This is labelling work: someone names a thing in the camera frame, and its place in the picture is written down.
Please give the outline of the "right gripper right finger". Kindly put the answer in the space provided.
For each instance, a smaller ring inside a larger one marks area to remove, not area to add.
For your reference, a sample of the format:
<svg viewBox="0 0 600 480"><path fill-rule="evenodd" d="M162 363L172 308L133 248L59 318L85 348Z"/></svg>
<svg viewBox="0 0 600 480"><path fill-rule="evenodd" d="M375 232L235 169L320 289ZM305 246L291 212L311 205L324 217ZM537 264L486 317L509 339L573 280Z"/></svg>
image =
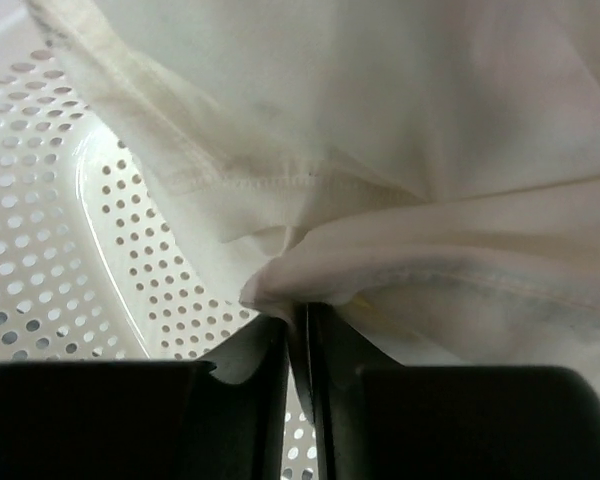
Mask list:
<svg viewBox="0 0 600 480"><path fill-rule="evenodd" d="M600 479L600 400L554 366L403 366L304 310L323 479Z"/></svg>

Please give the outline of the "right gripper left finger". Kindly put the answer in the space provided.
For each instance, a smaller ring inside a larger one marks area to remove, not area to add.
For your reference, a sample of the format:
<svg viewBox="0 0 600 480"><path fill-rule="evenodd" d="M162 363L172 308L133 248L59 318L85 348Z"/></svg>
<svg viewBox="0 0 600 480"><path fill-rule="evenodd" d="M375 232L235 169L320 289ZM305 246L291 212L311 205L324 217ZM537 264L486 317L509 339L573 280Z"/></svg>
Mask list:
<svg viewBox="0 0 600 480"><path fill-rule="evenodd" d="M286 324L194 361L0 363L0 479L276 479Z"/></svg>

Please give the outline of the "white t shirt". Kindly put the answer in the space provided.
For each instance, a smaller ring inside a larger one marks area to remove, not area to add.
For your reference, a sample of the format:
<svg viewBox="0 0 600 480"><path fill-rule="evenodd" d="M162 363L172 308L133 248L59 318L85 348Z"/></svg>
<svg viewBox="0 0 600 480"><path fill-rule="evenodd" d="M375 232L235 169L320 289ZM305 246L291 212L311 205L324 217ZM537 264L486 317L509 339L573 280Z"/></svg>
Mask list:
<svg viewBox="0 0 600 480"><path fill-rule="evenodd" d="M600 1L31 1L232 299L600 375Z"/></svg>

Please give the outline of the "white perforated plastic basket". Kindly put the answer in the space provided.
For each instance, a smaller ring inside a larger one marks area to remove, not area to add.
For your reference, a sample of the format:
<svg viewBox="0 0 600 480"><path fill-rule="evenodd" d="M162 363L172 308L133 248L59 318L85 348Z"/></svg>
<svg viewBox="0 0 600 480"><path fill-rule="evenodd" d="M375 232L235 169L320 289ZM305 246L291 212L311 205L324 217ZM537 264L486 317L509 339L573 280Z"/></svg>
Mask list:
<svg viewBox="0 0 600 480"><path fill-rule="evenodd" d="M0 1L0 363L198 360L254 313L192 255L26 6Z"/></svg>

